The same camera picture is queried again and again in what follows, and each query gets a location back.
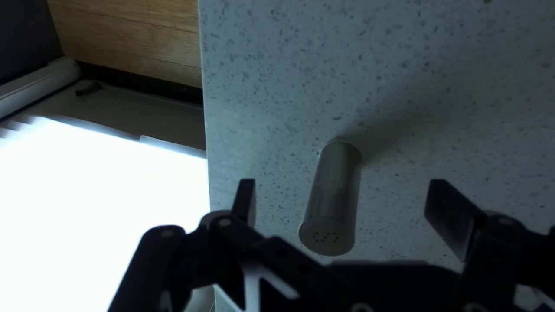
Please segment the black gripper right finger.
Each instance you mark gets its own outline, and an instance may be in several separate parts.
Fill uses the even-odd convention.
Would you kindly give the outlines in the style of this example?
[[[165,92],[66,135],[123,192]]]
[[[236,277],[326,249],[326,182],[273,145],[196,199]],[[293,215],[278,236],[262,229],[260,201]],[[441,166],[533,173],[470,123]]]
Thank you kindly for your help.
[[[467,260],[475,234],[488,223],[488,213],[443,178],[429,184],[425,218],[462,262]]]

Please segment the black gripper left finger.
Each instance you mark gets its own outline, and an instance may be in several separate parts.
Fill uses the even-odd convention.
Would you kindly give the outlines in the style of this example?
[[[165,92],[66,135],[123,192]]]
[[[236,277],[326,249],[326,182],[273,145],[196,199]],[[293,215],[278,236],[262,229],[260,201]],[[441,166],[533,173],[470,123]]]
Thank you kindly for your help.
[[[255,223],[255,180],[253,178],[240,180],[231,211],[241,222],[248,225]]]

